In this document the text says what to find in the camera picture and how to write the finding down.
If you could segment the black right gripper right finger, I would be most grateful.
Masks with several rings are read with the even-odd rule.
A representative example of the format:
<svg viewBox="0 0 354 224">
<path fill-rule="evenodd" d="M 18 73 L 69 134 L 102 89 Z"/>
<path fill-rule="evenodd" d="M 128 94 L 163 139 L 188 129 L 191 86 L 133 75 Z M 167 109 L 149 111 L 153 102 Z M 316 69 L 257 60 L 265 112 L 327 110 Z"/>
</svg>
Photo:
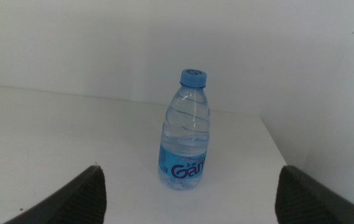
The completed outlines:
<svg viewBox="0 0 354 224">
<path fill-rule="evenodd" d="M 294 166 L 281 169 L 274 209 L 279 223 L 354 223 L 353 203 Z"/>
</svg>

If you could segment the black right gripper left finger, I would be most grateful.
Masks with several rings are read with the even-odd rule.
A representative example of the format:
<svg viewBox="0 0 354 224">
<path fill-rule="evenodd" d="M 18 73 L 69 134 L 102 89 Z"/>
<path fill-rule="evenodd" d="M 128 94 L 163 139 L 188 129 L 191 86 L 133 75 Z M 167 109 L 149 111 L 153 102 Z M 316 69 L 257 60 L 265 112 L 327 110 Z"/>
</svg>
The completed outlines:
<svg viewBox="0 0 354 224">
<path fill-rule="evenodd" d="M 89 166 L 61 189 L 7 221 L 7 224 L 104 223 L 107 206 L 105 175 Z"/>
</svg>

